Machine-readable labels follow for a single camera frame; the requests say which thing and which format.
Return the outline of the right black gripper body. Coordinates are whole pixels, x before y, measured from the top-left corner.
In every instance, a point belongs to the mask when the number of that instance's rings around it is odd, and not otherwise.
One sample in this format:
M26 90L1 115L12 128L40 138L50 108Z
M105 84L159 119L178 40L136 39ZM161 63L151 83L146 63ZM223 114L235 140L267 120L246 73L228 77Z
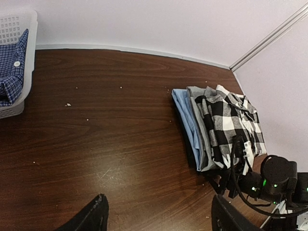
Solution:
M234 179L231 174L231 169L213 169L206 172L206 179L215 190L216 194L224 195L228 190L228 197L233 199L238 196L238 191L235 187Z

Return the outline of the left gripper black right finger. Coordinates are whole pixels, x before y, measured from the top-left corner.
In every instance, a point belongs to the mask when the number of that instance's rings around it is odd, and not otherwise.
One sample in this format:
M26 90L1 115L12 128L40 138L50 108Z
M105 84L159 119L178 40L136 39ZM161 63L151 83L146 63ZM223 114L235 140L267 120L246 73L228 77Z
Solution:
M215 195L211 206L213 231L262 231L252 224L222 195Z

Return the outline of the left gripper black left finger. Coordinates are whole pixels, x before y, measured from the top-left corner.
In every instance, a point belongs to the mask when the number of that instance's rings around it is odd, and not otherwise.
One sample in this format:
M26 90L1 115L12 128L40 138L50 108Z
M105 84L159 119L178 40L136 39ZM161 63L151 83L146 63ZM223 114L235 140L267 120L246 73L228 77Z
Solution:
M108 216L109 203L101 193L56 231L106 231Z

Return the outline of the grey collared shirt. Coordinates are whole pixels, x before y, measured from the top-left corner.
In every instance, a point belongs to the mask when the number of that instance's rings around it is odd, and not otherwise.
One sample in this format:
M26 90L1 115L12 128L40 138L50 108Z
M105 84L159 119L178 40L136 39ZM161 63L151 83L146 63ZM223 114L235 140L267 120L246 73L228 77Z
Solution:
M217 168L217 165L212 160L212 148L211 148L208 132L206 130L206 127L203 121L203 118L204 118L203 112L201 110L201 107L198 106L197 103L195 102L195 99L197 98L197 96L204 95L204 92L205 92L205 89L202 89L196 86L187 87L188 101L192 109L194 118L195 118L197 131L199 134L199 140L201 143L201 154L199 158L199 161L200 161L199 168L201 172L205 172L205 171Z

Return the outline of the black white plaid shirt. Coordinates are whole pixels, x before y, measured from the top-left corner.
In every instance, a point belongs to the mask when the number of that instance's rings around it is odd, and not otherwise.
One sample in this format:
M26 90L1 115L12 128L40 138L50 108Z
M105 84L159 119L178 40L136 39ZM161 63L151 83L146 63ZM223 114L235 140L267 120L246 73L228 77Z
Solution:
M220 168L230 168L233 138L249 142L253 156L267 153L257 109L245 95L226 90L188 87L197 124L205 138L207 155Z

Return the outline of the light blue shirt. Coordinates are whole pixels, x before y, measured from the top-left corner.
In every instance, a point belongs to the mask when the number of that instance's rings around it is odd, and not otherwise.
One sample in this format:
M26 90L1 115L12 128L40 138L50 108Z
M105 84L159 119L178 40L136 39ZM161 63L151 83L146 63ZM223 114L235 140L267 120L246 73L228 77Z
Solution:
M184 129L188 136L189 145L192 148L192 153L195 159L196 170L201 172L201 144L199 141L199 133L196 127L196 121L194 119L192 109L189 104L187 90L173 89L171 95L175 102L175 106L180 113L180 118L183 122Z

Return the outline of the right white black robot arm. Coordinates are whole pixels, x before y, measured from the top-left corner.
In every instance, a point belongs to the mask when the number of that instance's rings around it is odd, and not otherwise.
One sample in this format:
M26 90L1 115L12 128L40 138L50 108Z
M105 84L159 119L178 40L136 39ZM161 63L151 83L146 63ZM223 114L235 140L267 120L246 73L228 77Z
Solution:
M297 171L297 163L270 155L260 172L248 169L244 161L225 170L211 170L205 176L216 195L211 206L214 231L306 231L308 229L308 174ZM259 228L245 218L224 197L239 196L251 209L269 219Z

